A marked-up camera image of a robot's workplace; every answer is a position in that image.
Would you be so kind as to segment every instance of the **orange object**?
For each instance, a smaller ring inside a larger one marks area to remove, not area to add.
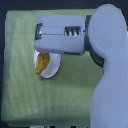
[[[36,62],[36,75],[40,75],[40,73],[46,69],[47,65],[50,62],[50,55],[49,53],[39,53],[37,57],[37,62]]]

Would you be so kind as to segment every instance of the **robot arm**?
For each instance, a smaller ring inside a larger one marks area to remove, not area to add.
[[[70,55],[93,49],[104,59],[104,74],[92,94],[90,128],[128,128],[125,19],[119,9],[107,4],[96,9],[87,26],[79,16],[42,16],[37,20],[34,47],[42,53]]]

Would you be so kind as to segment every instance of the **yellow object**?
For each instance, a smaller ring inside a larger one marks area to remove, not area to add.
[[[50,56],[48,53],[39,53],[36,62],[36,75],[39,75],[50,62]]]

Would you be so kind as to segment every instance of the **green cloth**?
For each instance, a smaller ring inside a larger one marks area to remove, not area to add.
[[[10,126],[89,125],[91,94],[102,69],[90,54],[63,55],[57,74],[35,75],[36,20],[45,14],[86,18],[94,9],[9,11],[6,15],[1,119]]]

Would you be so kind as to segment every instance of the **green towel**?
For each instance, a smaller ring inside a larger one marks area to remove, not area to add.
[[[10,126],[89,125],[91,94],[102,69],[90,54],[63,55],[50,79],[35,75],[36,20],[46,14],[86,18],[94,9],[9,11],[6,15],[2,121]]]

